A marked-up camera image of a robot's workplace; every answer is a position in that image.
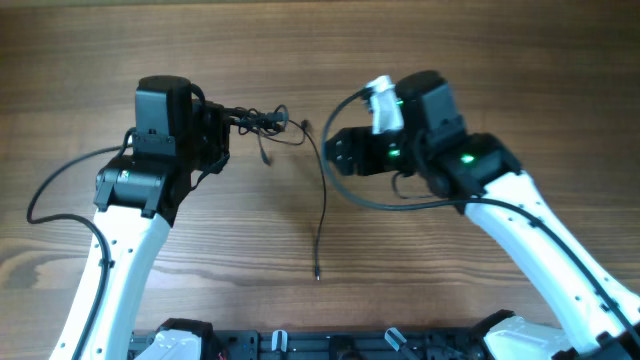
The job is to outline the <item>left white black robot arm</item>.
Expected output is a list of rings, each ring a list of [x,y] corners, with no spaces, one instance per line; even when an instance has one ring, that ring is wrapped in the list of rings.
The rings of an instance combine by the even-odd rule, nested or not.
[[[124,359],[144,286],[193,172],[218,174],[229,159],[222,107],[190,80],[141,79],[135,126],[97,174],[93,239],[54,359]]]

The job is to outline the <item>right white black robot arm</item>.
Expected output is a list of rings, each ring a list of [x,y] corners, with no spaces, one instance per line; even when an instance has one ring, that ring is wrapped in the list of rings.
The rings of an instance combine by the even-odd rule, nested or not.
[[[424,207],[453,207],[511,257],[546,301],[554,327],[500,311],[476,342],[493,359],[635,359],[639,298],[610,275],[554,214],[520,161],[495,136],[470,133],[449,83],[435,71],[357,94],[364,127],[324,128],[321,163],[336,189],[345,176],[422,177]]]

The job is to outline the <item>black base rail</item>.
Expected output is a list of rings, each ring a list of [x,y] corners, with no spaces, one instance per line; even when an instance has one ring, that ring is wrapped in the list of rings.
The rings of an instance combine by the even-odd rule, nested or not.
[[[349,332],[209,331],[180,340],[167,329],[130,340],[129,359],[490,359],[467,328]]]

